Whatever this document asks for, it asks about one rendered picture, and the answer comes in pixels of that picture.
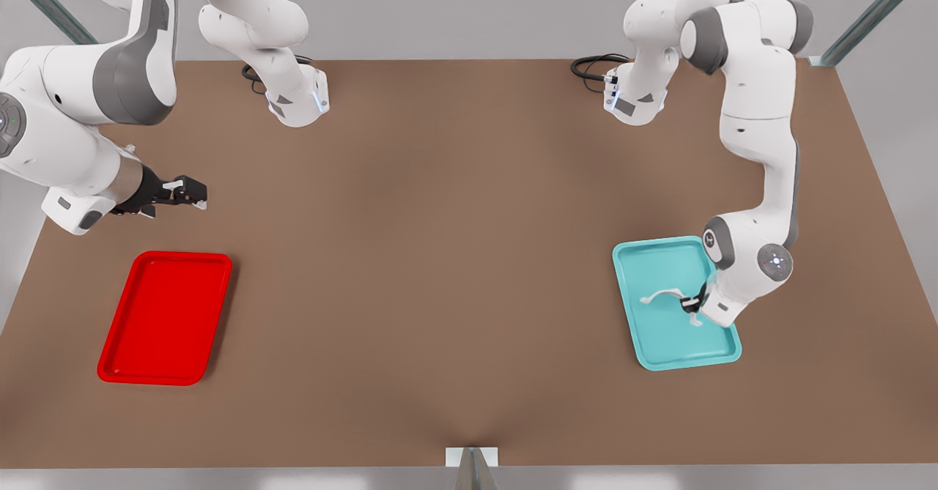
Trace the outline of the teal rectangular tray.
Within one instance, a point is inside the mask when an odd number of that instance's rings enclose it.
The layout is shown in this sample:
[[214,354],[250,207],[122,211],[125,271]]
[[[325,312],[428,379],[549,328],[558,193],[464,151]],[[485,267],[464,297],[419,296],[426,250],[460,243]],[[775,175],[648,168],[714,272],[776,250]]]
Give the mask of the teal rectangular tray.
[[735,326],[700,315],[690,324],[680,297],[695,296],[714,273],[700,237],[623,242],[612,260],[636,358],[651,372],[733,363],[742,355]]

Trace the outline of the red rectangular tray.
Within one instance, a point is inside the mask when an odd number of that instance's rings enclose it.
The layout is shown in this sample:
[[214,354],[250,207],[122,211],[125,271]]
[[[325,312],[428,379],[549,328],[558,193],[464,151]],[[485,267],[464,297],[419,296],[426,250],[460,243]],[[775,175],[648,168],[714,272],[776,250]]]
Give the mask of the red rectangular tray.
[[191,386],[200,381],[231,273],[226,254],[139,254],[108,330],[98,377],[138,385]]

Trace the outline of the silver frame post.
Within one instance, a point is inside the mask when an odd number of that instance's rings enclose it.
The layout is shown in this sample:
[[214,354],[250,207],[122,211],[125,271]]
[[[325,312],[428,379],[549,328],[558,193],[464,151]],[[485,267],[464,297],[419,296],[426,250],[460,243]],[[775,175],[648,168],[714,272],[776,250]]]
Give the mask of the silver frame post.
[[71,42],[75,44],[98,44],[96,37],[64,7],[59,0],[29,0]]
[[446,448],[446,467],[458,467],[454,490],[498,490],[490,469],[499,466],[497,447]]
[[844,32],[841,33],[841,36],[838,36],[837,39],[827,47],[824,53],[818,56],[809,56],[808,64],[810,64],[811,67],[837,66],[903,1],[904,0],[874,0],[874,2],[854,20],[854,23],[851,23],[851,26],[845,29]]

